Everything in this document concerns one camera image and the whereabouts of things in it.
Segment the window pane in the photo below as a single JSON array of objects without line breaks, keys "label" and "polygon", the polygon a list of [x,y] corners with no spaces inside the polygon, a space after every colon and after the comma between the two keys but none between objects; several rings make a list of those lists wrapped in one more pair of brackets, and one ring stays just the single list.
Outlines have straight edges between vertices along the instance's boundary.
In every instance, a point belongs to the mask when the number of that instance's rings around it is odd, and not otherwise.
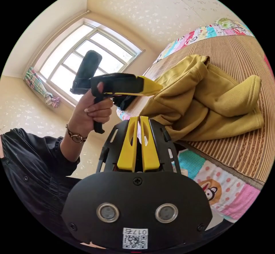
[{"label": "window pane", "polygon": [[102,55],[102,61],[100,62],[99,67],[102,68],[107,73],[115,73],[119,71],[121,67],[123,67],[123,64],[120,61],[118,61],[109,53],[102,50],[100,47],[94,45],[94,43],[88,40],[86,40],[78,49],[76,49],[76,51],[83,56],[85,56],[85,54],[89,50],[94,50]]},{"label": "window pane", "polygon": [[102,34],[96,33],[91,37],[91,39],[99,43],[103,47],[107,48],[109,51],[117,55],[119,58],[123,59],[125,62],[128,62],[132,58],[132,55],[130,55],[123,48],[121,48]]},{"label": "window pane", "polygon": [[69,68],[71,68],[73,71],[77,72],[79,69],[79,66],[82,62],[82,58],[71,53],[67,59],[64,61],[64,64],[66,64]]},{"label": "window pane", "polygon": [[72,94],[70,92],[74,78],[75,74],[67,70],[65,67],[59,66],[53,77],[51,78],[51,82],[53,82],[57,87],[69,94],[72,98],[79,101],[82,95]]},{"label": "window pane", "polygon": [[81,38],[91,32],[93,29],[89,26],[82,25],[64,39],[61,44],[49,56],[45,64],[40,70],[40,73],[48,78],[53,69],[56,67],[61,58],[78,42]]},{"label": "window pane", "polygon": [[95,71],[94,76],[102,76],[104,73],[102,73],[99,69]]}]

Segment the cream wallpaper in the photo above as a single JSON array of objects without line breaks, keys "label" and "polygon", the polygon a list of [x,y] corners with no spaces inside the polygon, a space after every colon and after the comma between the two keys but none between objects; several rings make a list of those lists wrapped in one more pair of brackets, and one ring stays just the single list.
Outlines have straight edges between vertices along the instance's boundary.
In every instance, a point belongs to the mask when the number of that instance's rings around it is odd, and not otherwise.
[{"label": "cream wallpaper", "polygon": [[218,0],[87,0],[87,8],[130,28],[158,53],[169,42],[219,18],[241,21]]},{"label": "cream wallpaper", "polygon": [[[0,133],[23,128],[40,137],[59,137],[64,136],[66,123],[67,119],[43,104],[22,79],[1,76]],[[96,171],[102,146],[102,140],[89,136],[73,177],[84,178]]]}]

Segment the wristwatch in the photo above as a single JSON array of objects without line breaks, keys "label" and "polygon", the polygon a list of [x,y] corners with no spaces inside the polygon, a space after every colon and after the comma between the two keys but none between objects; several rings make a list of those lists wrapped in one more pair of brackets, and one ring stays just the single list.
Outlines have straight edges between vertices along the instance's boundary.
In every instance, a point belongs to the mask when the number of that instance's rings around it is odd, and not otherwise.
[{"label": "wristwatch", "polygon": [[69,134],[69,137],[76,143],[81,143],[81,142],[85,142],[87,140],[86,137],[83,137],[82,135],[80,134],[74,134],[72,133],[69,128],[68,128],[68,124],[66,124],[66,129],[67,129],[67,132]]}]

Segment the black foam grip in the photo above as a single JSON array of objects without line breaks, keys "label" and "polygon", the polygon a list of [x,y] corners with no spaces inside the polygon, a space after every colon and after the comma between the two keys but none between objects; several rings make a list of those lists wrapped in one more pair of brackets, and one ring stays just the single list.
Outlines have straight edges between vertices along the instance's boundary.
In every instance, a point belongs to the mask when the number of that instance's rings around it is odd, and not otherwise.
[{"label": "black foam grip", "polygon": [[[93,96],[95,97],[95,104],[101,102],[104,99],[104,95],[100,93],[97,88],[91,91]],[[98,134],[103,134],[105,131],[102,129],[102,123],[94,121],[94,131]]]}]

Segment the sleeve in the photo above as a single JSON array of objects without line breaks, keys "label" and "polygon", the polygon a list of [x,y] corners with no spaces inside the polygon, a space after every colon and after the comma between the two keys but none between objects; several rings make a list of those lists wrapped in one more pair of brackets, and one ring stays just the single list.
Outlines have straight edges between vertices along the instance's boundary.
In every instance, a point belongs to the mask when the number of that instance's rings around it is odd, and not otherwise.
[{"label": "sleeve", "polygon": [[77,168],[80,162],[80,158],[75,162],[67,160],[60,149],[60,143],[63,137],[54,138],[50,136],[39,137],[33,134],[27,133],[24,129],[13,129],[22,139],[24,139],[33,152],[46,163],[49,168],[62,176],[70,176]]}]

